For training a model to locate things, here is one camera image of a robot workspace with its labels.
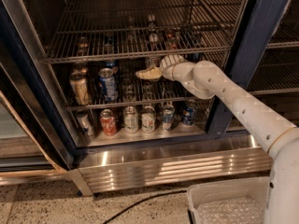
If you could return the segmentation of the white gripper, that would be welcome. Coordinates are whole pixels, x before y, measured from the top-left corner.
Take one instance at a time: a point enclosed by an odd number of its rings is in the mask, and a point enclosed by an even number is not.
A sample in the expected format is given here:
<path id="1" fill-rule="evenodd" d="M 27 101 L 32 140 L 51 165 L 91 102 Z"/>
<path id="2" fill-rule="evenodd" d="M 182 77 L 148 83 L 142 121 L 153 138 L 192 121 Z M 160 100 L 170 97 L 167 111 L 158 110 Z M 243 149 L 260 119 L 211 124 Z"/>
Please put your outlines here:
<path id="1" fill-rule="evenodd" d="M 177 64 L 185 62 L 186 59 L 181 55 L 167 55 L 160 61 L 160 69 L 156 66 L 151 66 L 145 70 L 140 70 L 135 75 L 140 79 L 155 80 L 162 75 L 171 81 L 175 81 L 173 71 Z"/>

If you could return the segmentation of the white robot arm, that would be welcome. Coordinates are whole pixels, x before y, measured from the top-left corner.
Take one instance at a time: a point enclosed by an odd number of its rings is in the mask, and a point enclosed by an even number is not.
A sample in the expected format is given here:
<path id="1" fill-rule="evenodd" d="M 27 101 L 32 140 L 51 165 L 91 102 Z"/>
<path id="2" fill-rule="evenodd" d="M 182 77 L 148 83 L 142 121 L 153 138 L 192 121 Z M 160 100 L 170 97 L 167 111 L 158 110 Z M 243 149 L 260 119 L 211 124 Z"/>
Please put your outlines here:
<path id="1" fill-rule="evenodd" d="M 264 224 L 299 222 L 299 128 L 228 78 L 210 61 L 169 55 L 135 75 L 177 81 L 199 99 L 218 97 L 273 159 Z"/>

